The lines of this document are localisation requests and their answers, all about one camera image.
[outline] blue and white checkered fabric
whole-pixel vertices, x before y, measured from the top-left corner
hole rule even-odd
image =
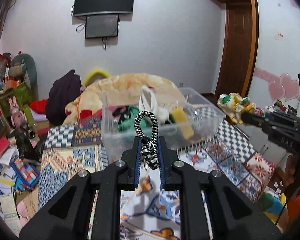
[[[211,107],[198,107],[196,110],[206,118],[218,117],[216,110]],[[220,141],[225,143],[227,147],[233,150],[241,163],[245,163],[255,154],[252,144],[226,120],[222,120],[220,123],[216,136]]]
[[[49,130],[44,149],[71,147],[75,125],[61,125]]]

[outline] green box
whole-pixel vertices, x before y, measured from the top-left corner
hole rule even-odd
[[[20,110],[23,111],[24,105],[29,105],[32,101],[35,100],[33,91],[31,91],[25,82],[18,85],[13,89],[9,89],[3,94],[0,94],[0,105],[5,117],[11,116],[10,114],[10,105],[9,98],[16,97],[17,103],[20,106]]]

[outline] white wall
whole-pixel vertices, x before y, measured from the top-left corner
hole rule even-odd
[[[212,84],[212,90],[211,92],[214,94],[217,89],[218,79],[219,79],[219,73],[221,68],[221,61],[222,61],[222,53],[223,53],[223,45],[225,43],[225,32],[226,32],[226,4],[223,3],[221,6],[222,12],[221,12],[221,28],[220,28],[220,41],[219,41],[219,53],[218,53],[218,59],[217,59],[217,66],[214,73],[214,80]]]
[[[18,0],[9,11],[0,53],[30,54],[37,67],[39,98],[70,69],[83,80],[95,67],[112,75],[160,75],[200,93],[212,91],[222,10],[212,0],[134,0],[133,16],[122,16],[119,35],[104,52],[99,39],[85,40],[70,15],[74,0]]]

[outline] pink bunny toy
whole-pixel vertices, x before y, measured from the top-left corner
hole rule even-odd
[[[27,121],[26,116],[22,111],[20,111],[16,97],[13,97],[13,103],[11,98],[9,98],[9,104],[11,113],[11,123],[16,129],[19,129],[21,124]]]

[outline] yellow plush toy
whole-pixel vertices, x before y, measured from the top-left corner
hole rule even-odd
[[[243,112],[254,113],[255,104],[250,99],[242,98],[238,93],[222,94],[218,99],[218,107],[236,124],[242,124]]]

